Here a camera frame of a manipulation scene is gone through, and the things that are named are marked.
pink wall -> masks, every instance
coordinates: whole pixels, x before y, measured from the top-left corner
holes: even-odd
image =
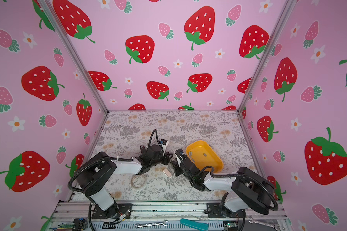
[[[249,133],[294,230],[347,230],[347,1],[299,1],[278,44],[246,105]]]
[[[0,172],[10,170],[0,174],[0,230],[41,229],[47,220],[42,216],[50,217],[69,192],[70,169],[65,165],[71,166],[76,155],[86,154],[89,145],[84,134],[92,142],[102,119],[82,77],[75,78],[76,67],[58,35],[46,27],[48,22],[41,22],[40,29],[40,20],[32,1],[0,1],[0,86],[4,87],[0,88]],[[10,45],[19,51],[10,51]],[[62,53],[56,59],[55,48]],[[39,66],[44,67],[29,72]],[[53,85],[48,81],[50,71],[65,86],[59,86],[57,97],[54,77]],[[81,125],[76,110],[83,93],[92,107],[87,126]],[[63,107],[64,100],[69,101],[72,112],[70,106]],[[43,115],[51,115],[56,124],[48,116],[44,127],[40,125]]]
[[[146,109],[178,109],[184,105],[190,106],[190,103],[194,109],[238,107],[244,96],[243,92],[238,91],[238,86],[241,88],[243,82],[248,84],[247,79],[252,76],[258,62],[254,55],[262,55],[262,49],[258,48],[266,44],[267,34],[271,34],[285,1],[222,0],[220,4],[205,0],[106,0],[106,4],[102,0],[70,2],[53,1],[60,21],[84,65],[94,72],[94,78],[100,74],[111,79],[112,88],[104,88],[101,78],[95,80],[96,86],[101,87],[100,94],[108,108],[125,110],[135,104],[143,104]],[[196,16],[191,18],[197,11],[198,19]],[[191,35],[195,31],[200,33],[199,38]],[[127,53],[126,44],[130,55],[136,55],[134,59]],[[251,58],[243,58],[256,45]],[[228,74],[230,70],[234,70],[235,74]],[[193,92],[188,86],[188,79],[192,75],[196,75],[194,84],[202,82],[200,76],[212,81],[210,84],[203,81],[202,85],[192,86],[199,91]],[[147,89],[150,81],[158,82],[148,84],[154,94]],[[158,94],[160,90],[164,91],[163,99],[157,99],[161,96]]]

yellow tray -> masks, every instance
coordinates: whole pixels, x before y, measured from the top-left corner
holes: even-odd
[[[195,166],[200,170],[206,166],[213,166],[215,169],[213,172],[219,173],[223,168],[222,160],[206,141],[195,141],[186,147],[185,152],[189,159],[195,163]]]

white flower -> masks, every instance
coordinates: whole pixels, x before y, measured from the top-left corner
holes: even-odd
[[[301,26],[300,25],[294,25],[294,27],[291,29],[291,38],[297,36],[297,31],[299,30]]]
[[[226,91],[226,90],[224,90],[223,88],[221,88],[221,89],[219,90],[219,94],[223,95],[223,94],[225,93],[225,91]]]
[[[225,54],[225,52],[222,51],[222,48],[221,48],[220,50],[215,51],[215,54],[216,54],[215,58],[222,58],[222,55]]]
[[[131,80],[131,78],[125,78],[125,83],[128,83],[129,85],[131,85],[131,83],[133,83],[134,81]]]
[[[299,229],[300,231],[308,231],[308,230],[306,229],[306,223],[302,223],[302,222],[300,222],[300,221],[298,220],[298,224],[299,224],[298,229]]]
[[[298,186],[298,182],[302,182],[301,178],[298,177],[298,173],[291,172],[291,181],[294,181]]]
[[[294,128],[294,130],[296,130],[296,132],[298,131],[298,127],[301,127],[301,123],[298,122],[298,118],[296,118],[295,120],[291,119],[291,129]]]
[[[59,185],[56,185],[56,188],[55,190],[53,191],[53,193],[57,196],[58,194],[62,193],[62,187],[63,185],[59,186]]]
[[[21,226],[21,221],[22,219],[22,216],[20,216],[19,218],[15,218],[15,217],[12,217],[10,218],[10,223],[5,226],[5,228],[3,230],[9,230],[9,231],[14,231],[14,229],[17,229]]]
[[[260,8],[260,10],[259,10],[258,12],[259,12],[259,13],[260,13],[260,12],[265,12],[265,13],[267,13],[268,8],[272,6],[272,3],[270,2],[270,0],[266,0],[266,1],[264,1],[264,2],[261,2],[260,5],[261,5],[261,8]]]
[[[315,48],[314,54],[311,56],[311,59],[314,59],[315,63],[318,63],[320,58],[325,57],[325,52],[323,52],[324,48],[325,48],[325,45],[322,46],[320,49],[317,47]]]
[[[27,35],[27,33],[23,31],[23,35],[24,35],[23,42],[28,43],[28,45],[31,48],[37,45],[37,43],[34,40],[34,36],[32,34]]]
[[[314,4],[315,3],[315,6],[317,6],[319,4],[319,1],[320,0],[312,0],[311,4]]]
[[[76,80],[80,80],[80,74],[78,73],[77,70],[75,72],[73,72],[73,74],[75,75]]]
[[[181,68],[182,62],[180,62],[180,60],[177,60],[176,62],[174,62],[175,68]]]
[[[109,3],[111,2],[111,0],[98,0],[98,2],[100,2],[100,7],[102,9],[107,8],[110,10]]]
[[[64,139],[69,138],[69,134],[71,133],[71,131],[68,131],[67,128],[64,129],[64,132],[62,132],[62,136]]]
[[[26,121],[24,119],[22,120],[19,120],[19,118],[17,116],[14,117],[14,121],[9,121],[8,124],[10,126],[12,126],[12,130],[13,132],[17,131],[18,129],[19,130],[24,130],[24,126],[23,124],[25,123]]]
[[[262,155],[262,159],[265,161],[265,163],[266,163],[266,161],[267,161],[267,157],[266,157],[266,154],[263,154]]]

